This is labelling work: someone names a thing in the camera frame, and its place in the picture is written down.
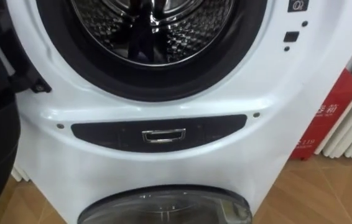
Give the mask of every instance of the stainless steel drum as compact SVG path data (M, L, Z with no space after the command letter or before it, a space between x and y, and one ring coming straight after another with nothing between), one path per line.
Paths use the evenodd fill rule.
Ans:
M234 0L71 0L99 47L131 63L166 66L202 53L226 25Z

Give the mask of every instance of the black plastic trim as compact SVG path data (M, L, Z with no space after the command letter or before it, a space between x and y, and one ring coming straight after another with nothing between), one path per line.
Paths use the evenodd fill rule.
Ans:
M132 66L104 54L84 38L67 0L37 0L46 31L65 61L83 78L115 95L169 101L203 91L243 59L262 24L267 0L237 1L223 38L196 60L171 67Z
M113 123L81 123L71 126L78 139L103 147L127 152L174 152L202 146L242 129L245 114L203 118L123 121ZM183 139L163 143L146 142L143 132L184 130Z
M81 212L78 218L78 224L82 224L84 220L91 217L92 215L103 212L103 207L107 207L108 205L116 205L117 200L124 200L128 197L138 197L142 194L149 194L149 193L160 193L160 192L172 192L175 194L182 194L182 193L200 193L202 195L206 195L209 197L216 197L223 200L228 200L230 202L236 203L244 208L249 208L249 204L246 199L230 190L221 189L218 187L210 187L204 185L159 185L153 187L144 187L140 189L128 190L125 192L121 192L115 195L111 195L109 197L103 198Z

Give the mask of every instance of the white washing machine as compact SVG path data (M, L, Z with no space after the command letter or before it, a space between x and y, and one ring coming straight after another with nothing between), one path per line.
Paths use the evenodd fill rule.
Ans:
M67 223L251 223L351 54L352 0L0 1L0 148Z

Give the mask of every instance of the screw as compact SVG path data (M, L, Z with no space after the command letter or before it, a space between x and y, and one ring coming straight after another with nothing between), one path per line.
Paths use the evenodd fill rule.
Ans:
M45 90L45 88L44 88L42 85L36 85L36 86L35 86L35 89L36 89L37 91L44 91L44 90Z

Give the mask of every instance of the washer door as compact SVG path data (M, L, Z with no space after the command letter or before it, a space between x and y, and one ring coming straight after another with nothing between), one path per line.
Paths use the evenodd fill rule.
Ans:
M167 101L203 91L244 58L267 0L36 0L65 61L121 97Z
M196 185L132 190L89 206L79 224L250 224L252 213L241 196Z

